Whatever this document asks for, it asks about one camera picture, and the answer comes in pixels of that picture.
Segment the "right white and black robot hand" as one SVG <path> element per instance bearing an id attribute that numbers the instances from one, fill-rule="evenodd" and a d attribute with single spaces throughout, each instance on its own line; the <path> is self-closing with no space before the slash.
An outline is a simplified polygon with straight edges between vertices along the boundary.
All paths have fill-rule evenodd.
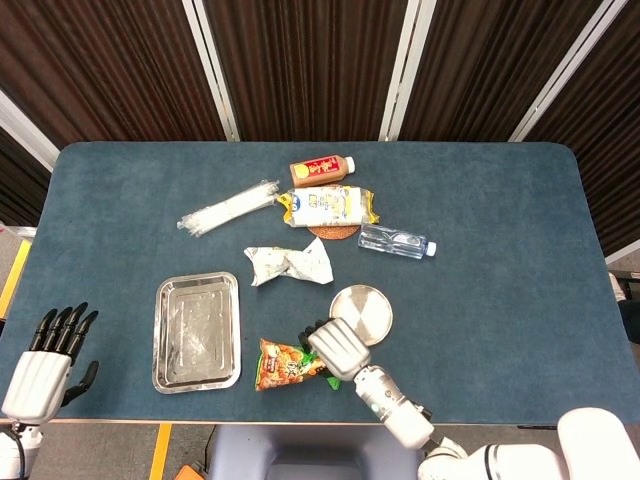
<path id="1" fill-rule="evenodd" d="M 317 355 L 341 381 L 353 381 L 371 364 L 371 351 L 343 318 L 329 318 L 306 327 L 298 335 L 305 352 Z"/>

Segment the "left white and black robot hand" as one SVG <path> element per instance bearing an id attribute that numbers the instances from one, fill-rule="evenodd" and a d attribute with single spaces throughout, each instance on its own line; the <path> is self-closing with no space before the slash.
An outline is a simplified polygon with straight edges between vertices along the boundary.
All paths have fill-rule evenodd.
<path id="1" fill-rule="evenodd" d="M 71 373 L 99 312 L 82 302 L 52 309 L 38 323 L 29 347 L 18 359 L 2 403 L 2 413 L 13 423 L 39 426 L 93 385 L 99 362 L 89 363 L 79 383 L 69 384 Z"/>

